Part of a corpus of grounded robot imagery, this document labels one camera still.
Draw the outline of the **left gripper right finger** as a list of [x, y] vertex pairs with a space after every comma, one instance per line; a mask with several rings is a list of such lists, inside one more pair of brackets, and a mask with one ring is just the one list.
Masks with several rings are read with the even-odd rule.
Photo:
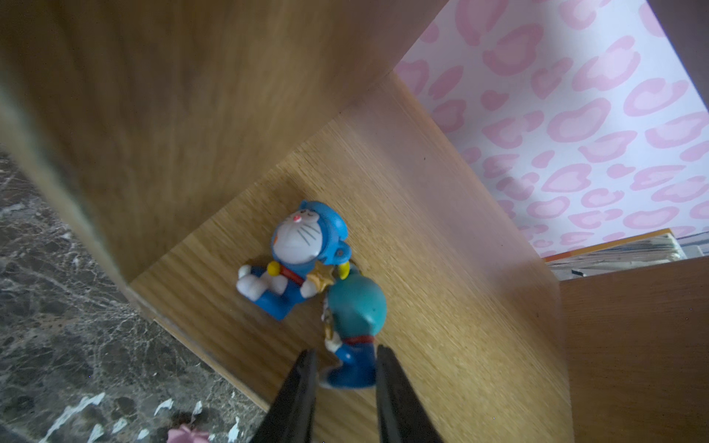
[[376, 404], [380, 442], [443, 441], [395, 353], [384, 345], [377, 351]]

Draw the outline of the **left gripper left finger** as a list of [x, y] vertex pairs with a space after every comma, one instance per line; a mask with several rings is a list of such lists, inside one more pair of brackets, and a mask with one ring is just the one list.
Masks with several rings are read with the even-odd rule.
[[317, 390], [317, 354], [299, 354], [251, 443], [309, 443]]

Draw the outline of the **blue pink pig figure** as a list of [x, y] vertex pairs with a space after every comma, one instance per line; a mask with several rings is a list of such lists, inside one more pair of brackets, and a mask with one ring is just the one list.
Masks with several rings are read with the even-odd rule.
[[210, 443], [210, 433], [181, 425], [168, 431], [166, 443]]

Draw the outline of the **small teal figure toy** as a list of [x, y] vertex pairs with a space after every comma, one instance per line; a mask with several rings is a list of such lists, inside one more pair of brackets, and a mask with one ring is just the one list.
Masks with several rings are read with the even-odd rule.
[[327, 389], [368, 389], [376, 383], [376, 336], [385, 325], [387, 298], [380, 286], [358, 269], [330, 287], [323, 305], [325, 347], [340, 361], [323, 369]]

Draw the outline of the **small blue figure toy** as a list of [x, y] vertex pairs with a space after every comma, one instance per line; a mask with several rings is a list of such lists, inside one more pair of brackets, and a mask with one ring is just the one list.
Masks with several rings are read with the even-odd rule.
[[243, 265], [236, 291], [274, 319], [349, 277], [352, 250], [343, 217], [325, 203], [304, 200], [279, 223], [271, 238], [271, 261]]

